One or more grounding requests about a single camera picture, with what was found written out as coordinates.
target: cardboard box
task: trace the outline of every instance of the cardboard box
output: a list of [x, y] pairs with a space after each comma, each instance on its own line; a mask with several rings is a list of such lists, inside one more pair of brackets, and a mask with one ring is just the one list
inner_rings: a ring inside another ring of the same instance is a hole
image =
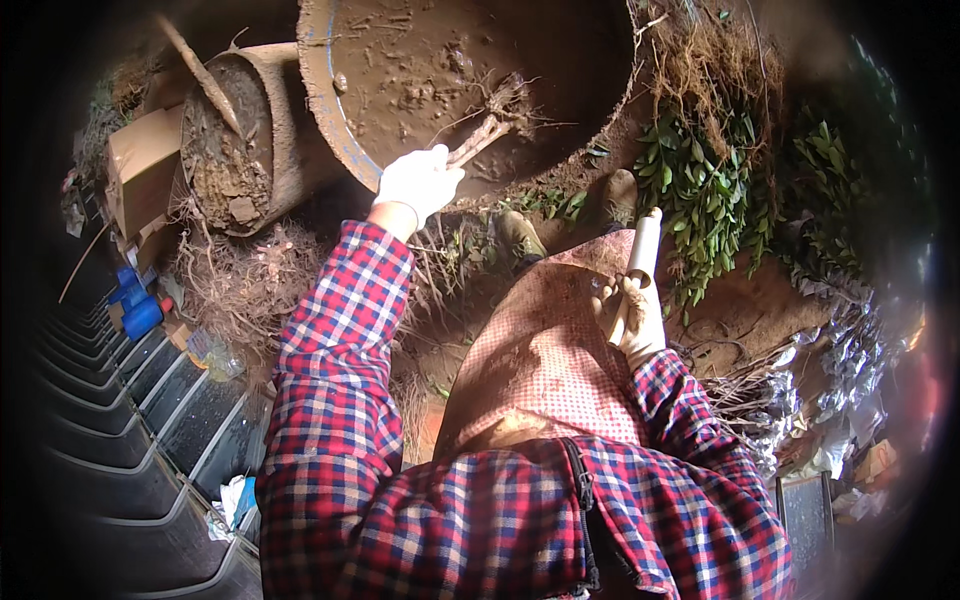
[[170, 343], [173, 344], [174, 347], [181, 352], [186, 351], [186, 341], [193, 334], [189, 325], [182, 323], [175, 317], [171, 317], [168, 321], [163, 322], [163, 330], [166, 331], [167, 337], [170, 338]]
[[182, 105], [155, 110], [107, 142], [107, 204], [128, 240], [166, 214], [180, 165]]
[[137, 235], [136, 264], [131, 264], [142, 276], [147, 270], [155, 266], [157, 260], [177, 248], [180, 237], [180, 226], [162, 225], [159, 229]]
[[883, 440], [867, 450], [866, 458], [853, 472], [853, 481], [869, 486], [877, 480], [896, 477], [899, 474], [899, 467], [897, 451], [889, 440]]
[[160, 71], [150, 79], [147, 93], [143, 97], [143, 109], [145, 112], [153, 112], [181, 105], [187, 92], [196, 84], [197, 79], [185, 64]]
[[123, 304], [116, 302], [107, 307], [107, 314], [110, 315], [110, 324], [116, 331], [123, 331], [123, 321], [120, 320], [124, 315]]

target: mud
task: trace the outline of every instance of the mud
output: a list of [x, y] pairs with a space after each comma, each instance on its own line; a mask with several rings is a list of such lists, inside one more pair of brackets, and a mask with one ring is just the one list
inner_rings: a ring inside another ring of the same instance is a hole
[[[665, 272], [668, 250], [661, 249], [657, 268], [661, 298], [669, 293], [661, 282], [670, 277]], [[790, 285], [786, 267], [775, 257], [764, 258], [751, 278], [747, 278], [750, 253], [742, 252], [735, 260], [736, 269], [712, 279], [704, 299], [688, 309], [688, 327], [684, 327], [683, 311], [677, 306], [664, 323], [667, 339], [690, 350], [687, 362], [692, 363], [697, 377], [727, 375], [766, 356], [794, 333], [823, 326], [829, 320], [829, 304], [801, 296]], [[805, 356], [793, 363], [797, 376], [802, 374], [803, 362]], [[804, 377], [819, 370], [819, 361], [812, 363]], [[809, 396], [817, 392], [812, 388], [805, 391]]]
[[523, 180], [604, 125], [631, 72], [626, 10], [616, 2], [351, 0], [334, 19], [333, 70], [351, 132], [384, 166], [442, 142], [456, 148], [511, 71], [530, 83], [534, 139], [508, 134], [470, 162], [460, 195]]
[[273, 122], [267, 92], [245, 60], [224, 56], [208, 66], [227, 94], [241, 131], [230, 131], [199, 87], [183, 107], [181, 156], [200, 208], [216, 228], [244, 226], [270, 209], [273, 188]]

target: white glove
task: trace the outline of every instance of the white glove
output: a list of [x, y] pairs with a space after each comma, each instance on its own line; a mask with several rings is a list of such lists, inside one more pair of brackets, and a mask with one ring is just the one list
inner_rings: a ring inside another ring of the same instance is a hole
[[623, 298], [627, 300], [627, 319], [623, 339], [617, 347], [626, 356], [631, 371], [636, 371], [652, 354], [666, 348], [660, 295], [656, 283], [641, 289], [639, 279], [623, 275], [611, 277], [599, 294], [590, 299], [593, 316], [604, 337]]
[[417, 231], [423, 229], [427, 217], [450, 204], [457, 183], [466, 174], [463, 169], [447, 170], [449, 154], [444, 144], [437, 144], [431, 150], [416, 150], [392, 162], [380, 176], [380, 191], [373, 206], [406, 204], [417, 213]]

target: shirt sleeve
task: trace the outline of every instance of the shirt sleeve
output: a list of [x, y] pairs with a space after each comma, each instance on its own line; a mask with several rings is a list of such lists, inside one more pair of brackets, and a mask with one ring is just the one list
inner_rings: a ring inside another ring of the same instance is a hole
[[375, 491], [399, 471], [403, 436], [387, 383], [412, 268], [393, 235], [345, 221], [283, 331], [256, 482], [268, 597], [332, 585]]
[[747, 448], [720, 426], [703, 386], [675, 351], [661, 350], [643, 363], [633, 389], [654, 449], [727, 477], [772, 510]]

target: zipper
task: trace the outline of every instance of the zipper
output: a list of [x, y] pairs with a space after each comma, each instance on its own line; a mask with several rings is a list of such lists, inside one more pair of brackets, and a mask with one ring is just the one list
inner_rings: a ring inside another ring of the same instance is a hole
[[593, 510], [593, 475], [584, 467], [580, 448], [569, 438], [560, 438], [566, 455], [570, 459], [570, 468], [573, 470], [573, 484], [576, 488], [577, 499], [580, 501], [580, 529], [584, 532], [584, 559], [587, 563], [587, 589], [600, 589], [600, 571], [597, 569], [596, 557], [593, 555], [593, 546], [590, 543], [590, 534], [587, 530], [587, 513]]

